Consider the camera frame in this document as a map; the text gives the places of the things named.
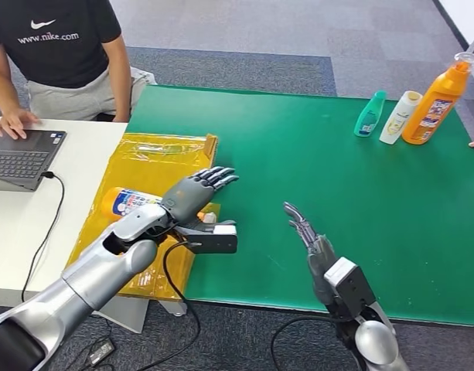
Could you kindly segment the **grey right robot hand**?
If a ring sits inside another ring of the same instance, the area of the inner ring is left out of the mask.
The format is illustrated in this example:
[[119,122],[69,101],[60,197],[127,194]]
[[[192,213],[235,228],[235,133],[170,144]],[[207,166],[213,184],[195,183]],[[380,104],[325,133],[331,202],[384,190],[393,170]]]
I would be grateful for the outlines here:
[[285,202],[283,208],[286,214],[291,217],[288,223],[296,230],[307,251],[306,261],[312,278],[315,295],[327,310],[334,308],[335,294],[324,278],[324,275],[337,260],[332,245],[325,235],[317,233],[294,205]]

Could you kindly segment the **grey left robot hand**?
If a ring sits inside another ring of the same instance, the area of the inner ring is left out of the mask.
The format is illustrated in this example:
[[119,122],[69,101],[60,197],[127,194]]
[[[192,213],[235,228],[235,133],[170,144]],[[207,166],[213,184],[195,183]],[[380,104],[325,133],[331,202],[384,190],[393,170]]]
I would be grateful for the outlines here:
[[160,204],[179,224],[195,220],[218,191],[239,179],[234,168],[204,168],[181,179],[165,193]]

